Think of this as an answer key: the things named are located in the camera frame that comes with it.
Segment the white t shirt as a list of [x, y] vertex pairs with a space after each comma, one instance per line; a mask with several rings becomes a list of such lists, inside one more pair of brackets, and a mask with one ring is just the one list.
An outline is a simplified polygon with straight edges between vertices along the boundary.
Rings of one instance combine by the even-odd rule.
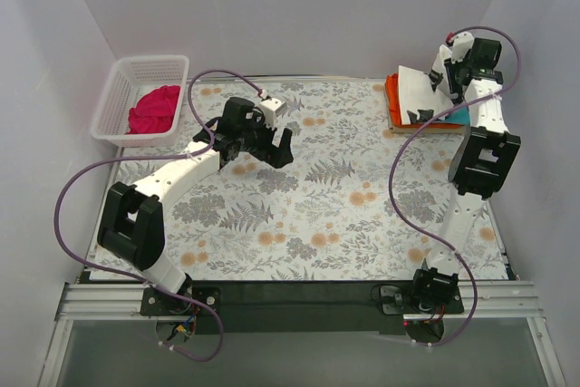
[[[398, 101], [403, 126], [425, 122], [453, 106], [448, 95], [450, 88], [447, 74], [444, 72], [444, 61], [450, 57], [450, 48], [442, 44], [429, 71], [423, 72], [403, 65], [398, 67]], [[429, 77], [432, 70], [443, 74], [443, 79], [435, 88], [432, 88]]]

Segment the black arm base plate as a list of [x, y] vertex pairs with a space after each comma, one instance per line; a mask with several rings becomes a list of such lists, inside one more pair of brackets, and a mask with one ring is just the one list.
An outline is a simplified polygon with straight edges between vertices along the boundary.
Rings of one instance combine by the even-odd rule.
[[227, 333], [404, 334], [403, 317], [427, 305], [411, 281], [197, 281], [188, 297], [217, 313]]

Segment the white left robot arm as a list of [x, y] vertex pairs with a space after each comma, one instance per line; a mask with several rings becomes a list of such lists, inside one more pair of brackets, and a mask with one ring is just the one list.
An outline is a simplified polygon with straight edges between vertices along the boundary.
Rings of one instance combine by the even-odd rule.
[[97, 234], [98, 245], [133, 266], [163, 290], [161, 302], [173, 314], [192, 306], [189, 276], [165, 250], [164, 218], [173, 205], [206, 177], [247, 153], [274, 169], [293, 162], [292, 132], [284, 129], [274, 142], [284, 102], [267, 97], [258, 104], [232, 97], [221, 116], [206, 123], [183, 151], [149, 176], [130, 185], [115, 183], [108, 191]]

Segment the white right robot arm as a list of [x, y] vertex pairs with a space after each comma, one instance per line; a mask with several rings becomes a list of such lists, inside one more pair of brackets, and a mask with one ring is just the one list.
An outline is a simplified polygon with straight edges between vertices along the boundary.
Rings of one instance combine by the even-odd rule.
[[415, 273], [411, 304], [441, 312], [459, 295], [458, 257], [486, 201], [504, 185], [521, 146], [502, 111], [503, 74], [497, 68], [502, 45], [463, 31], [449, 36], [429, 73], [431, 87], [469, 112], [469, 126], [449, 166], [450, 196], [438, 236], [445, 245], [427, 255]]

